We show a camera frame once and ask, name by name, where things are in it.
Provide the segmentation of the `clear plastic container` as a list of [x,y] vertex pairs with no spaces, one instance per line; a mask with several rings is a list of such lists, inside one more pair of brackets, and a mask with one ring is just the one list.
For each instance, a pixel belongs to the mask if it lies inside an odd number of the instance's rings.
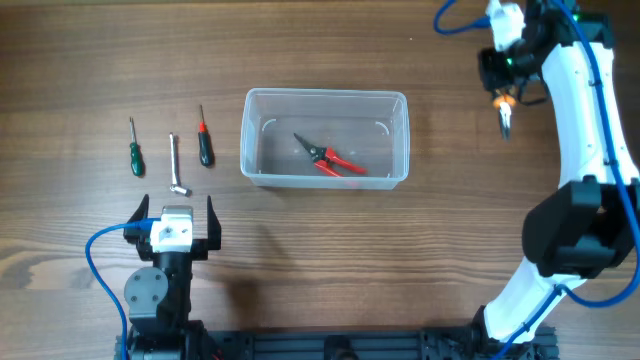
[[[325,175],[294,137],[367,170]],[[240,169],[261,187],[392,190],[409,174],[408,102],[396,91],[254,88],[247,93]]]

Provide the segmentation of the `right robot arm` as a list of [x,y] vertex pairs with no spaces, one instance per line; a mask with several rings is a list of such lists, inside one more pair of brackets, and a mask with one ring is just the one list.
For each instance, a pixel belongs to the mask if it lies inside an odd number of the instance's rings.
[[572,1],[492,1],[484,23],[494,44],[480,52],[480,74],[502,134],[511,133],[527,83],[539,81],[554,107],[561,156],[557,190],[524,220],[523,260],[476,318],[502,356],[530,342],[562,298],[638,251],[639,171],[620,124],[605,15]]

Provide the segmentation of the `black red screwdriver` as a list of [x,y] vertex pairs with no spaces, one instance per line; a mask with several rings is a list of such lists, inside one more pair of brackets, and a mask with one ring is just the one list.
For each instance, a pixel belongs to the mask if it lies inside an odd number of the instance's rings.
[[204,118],[203,106],[199,106],[200,109],[200,122],[198,128],[199,139],[199,159],[200,163],[204,167],[212,167],[215,162],[210,134]]

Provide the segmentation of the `green handled screwdriver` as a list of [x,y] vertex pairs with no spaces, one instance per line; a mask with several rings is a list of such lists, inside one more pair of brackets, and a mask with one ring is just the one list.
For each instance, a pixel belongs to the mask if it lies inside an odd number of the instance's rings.
[[145,174],[145,164],[142,158],[140,146],[136,138],[134,119],[130,117],[129,122],[130,122],[130,134],[131,134],[131,143],[129,145],[131,170],[134,176],[142,177]]

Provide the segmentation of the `orange black long-nose pliers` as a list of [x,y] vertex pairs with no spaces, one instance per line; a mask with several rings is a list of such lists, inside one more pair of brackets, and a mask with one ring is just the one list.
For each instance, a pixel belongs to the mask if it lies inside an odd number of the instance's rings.
[[495,91],[492,103],[498,111],[501,136],[504,140],[509,140],[511,137],[512,108],[515,106],[516,100],[508,93]]

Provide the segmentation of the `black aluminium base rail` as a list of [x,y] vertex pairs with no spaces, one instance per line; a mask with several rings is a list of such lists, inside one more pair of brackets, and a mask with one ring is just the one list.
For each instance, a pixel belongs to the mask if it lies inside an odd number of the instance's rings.
[[189,347],[185,339],[145,340],[130,332],[116,338],[116,359],[491,359],[503,345],[491,340],[473,350],[461,328],[420,331],[252,333],[211,332]]

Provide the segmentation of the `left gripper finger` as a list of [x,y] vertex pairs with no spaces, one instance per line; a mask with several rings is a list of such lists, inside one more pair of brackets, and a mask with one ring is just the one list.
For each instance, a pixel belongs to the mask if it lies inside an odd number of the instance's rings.
[[133,215],[127,221],[127,224],[135,223],[135,226],[128,227],[123,230],[123,238],[129,244],[136,244],[139,240],[143,240],[148,235],[148,230],[139,222],[148,218],[149,195],[145,194]]
[[221,224],[214,211],[212,198],[207,196],[207,246],[209,250],[221,249]]

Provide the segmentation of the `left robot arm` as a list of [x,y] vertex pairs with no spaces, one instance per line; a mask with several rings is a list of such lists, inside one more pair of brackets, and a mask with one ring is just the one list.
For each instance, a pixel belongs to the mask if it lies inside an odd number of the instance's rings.
[[151,264],[127,280],[124,297],[130,326],[116,338],[116,359],[222,359],[222,349],[202,321],[191,320],[193,263],[221,249],[221,225],[212,201],[206,204],[207,236],[193,235],[193,208],[165,206],[148,216],[144,196],[127,222],[123,238]]

